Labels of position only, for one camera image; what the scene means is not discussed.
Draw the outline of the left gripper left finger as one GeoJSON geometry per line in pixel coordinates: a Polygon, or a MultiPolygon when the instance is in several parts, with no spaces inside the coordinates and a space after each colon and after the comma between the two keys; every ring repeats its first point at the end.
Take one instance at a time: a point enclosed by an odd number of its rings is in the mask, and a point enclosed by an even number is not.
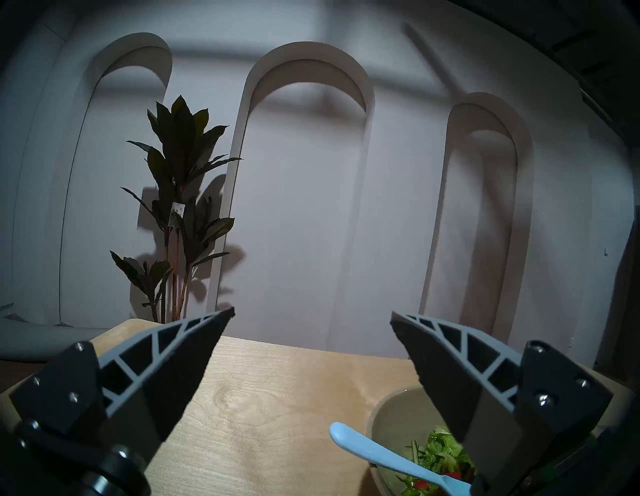
{"type": "Polygon", "coordinates": [[[21,421],[149,463],[183,417],[234,308],[155,326],[97,355],[75,342],[10,395],[21,421]]]}

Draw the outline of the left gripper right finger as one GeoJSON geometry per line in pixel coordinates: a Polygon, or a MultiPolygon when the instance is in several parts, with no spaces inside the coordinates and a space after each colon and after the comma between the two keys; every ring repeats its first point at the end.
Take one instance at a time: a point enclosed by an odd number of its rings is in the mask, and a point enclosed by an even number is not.
{"type": "Polygon", "coordinates": [[[613,393],[542,340],[521,353],[478,329],[392,313],[419,382],[470,455],[472,488],[542,488],[552,462],[575,462],[613,393]]]}

